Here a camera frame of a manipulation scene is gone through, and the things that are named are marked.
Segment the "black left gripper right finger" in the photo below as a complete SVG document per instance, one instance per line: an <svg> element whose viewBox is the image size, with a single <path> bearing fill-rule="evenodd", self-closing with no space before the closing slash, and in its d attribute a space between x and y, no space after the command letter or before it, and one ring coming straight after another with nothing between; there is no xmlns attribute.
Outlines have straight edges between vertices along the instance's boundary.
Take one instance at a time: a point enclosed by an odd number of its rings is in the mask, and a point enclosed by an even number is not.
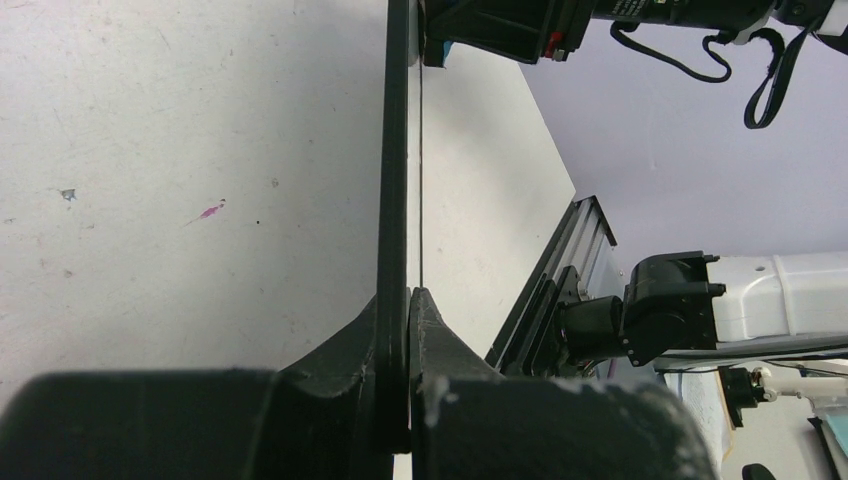
<svg viewBox="0 0 848 480"><path fill-rule="evenodd" d="M430 291L413 290L409 318L414 479L515 479L515 454L497 426L503 376L445 323Z"/></svg>

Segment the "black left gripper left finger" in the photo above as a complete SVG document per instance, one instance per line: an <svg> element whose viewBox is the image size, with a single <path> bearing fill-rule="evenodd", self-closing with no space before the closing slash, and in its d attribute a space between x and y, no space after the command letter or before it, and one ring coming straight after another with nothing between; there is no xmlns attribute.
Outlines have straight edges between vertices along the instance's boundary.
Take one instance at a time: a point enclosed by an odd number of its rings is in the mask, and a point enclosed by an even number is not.
<svg viewBox="0 0 848 480"><path fill-rule="evenodd" d="M377 479L376 301L278 372L264 406L253 479Z"/></svg>

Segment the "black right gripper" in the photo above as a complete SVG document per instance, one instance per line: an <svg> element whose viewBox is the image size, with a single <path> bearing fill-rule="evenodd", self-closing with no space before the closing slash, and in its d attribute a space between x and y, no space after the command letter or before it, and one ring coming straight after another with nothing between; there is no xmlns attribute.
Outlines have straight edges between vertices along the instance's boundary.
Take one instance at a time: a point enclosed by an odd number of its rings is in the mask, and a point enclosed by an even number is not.
<svg viewBox="0 0 848 480"><path fill-rule="evenodd" d="M581 45L596 6L590 0L423 1L421 58L430 38L523 64L563 62Z"/></svg>

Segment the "black framed small whiteboard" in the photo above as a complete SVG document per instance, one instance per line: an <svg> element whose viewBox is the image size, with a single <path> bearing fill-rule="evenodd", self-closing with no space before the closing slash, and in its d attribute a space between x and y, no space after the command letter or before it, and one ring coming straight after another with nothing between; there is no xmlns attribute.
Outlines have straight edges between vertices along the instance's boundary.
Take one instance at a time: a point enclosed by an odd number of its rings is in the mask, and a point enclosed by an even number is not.
<svg viewBox="0 0 848 480"><path fill-rule="evenodd" d="M416 1L387 4L374 359L376 437L392 454L411 450L409 301L420 265L410 210L419 197L411 177L421 145L419 11Z"/></svg>

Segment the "blue whiteboard eraser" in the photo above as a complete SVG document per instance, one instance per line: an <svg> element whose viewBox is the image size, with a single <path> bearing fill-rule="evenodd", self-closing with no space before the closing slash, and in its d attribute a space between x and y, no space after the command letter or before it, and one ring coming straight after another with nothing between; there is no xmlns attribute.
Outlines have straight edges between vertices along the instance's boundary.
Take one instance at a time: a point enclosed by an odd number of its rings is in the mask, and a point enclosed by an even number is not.
<svg viewBox="0 0 848 480"><path fill-rule="evenodd" d="M423 65L432 68L444 68L452 45L453 42L449 40L426 39L422 53Z"/></svg>

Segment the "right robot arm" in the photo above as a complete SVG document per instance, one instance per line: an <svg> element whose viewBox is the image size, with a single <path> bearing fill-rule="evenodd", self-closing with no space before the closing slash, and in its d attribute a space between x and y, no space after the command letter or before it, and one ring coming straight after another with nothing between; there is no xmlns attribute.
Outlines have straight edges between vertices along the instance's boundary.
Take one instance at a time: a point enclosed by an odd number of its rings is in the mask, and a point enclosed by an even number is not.
<svg viewBox="0 0 848 480"><path fill-rule="evenodd" d="M669 66L674 58L633 38L639 26L700 29L710 57L722 45L768 43L771 60L743 115L751 130L776 118L808 38L847 48L843 1L423 1L419 50L429 67L443 66L455 44L524 64L562 62L594 19L620 45ZM845 253L660 254L634 267L621 295L591 298L585 287L611 240L595 200L567 209L486 354L492 370L569 378L624 358L664 374L716 371L731 411L846 395L846 375L822 366L847 355Z"/></svg>

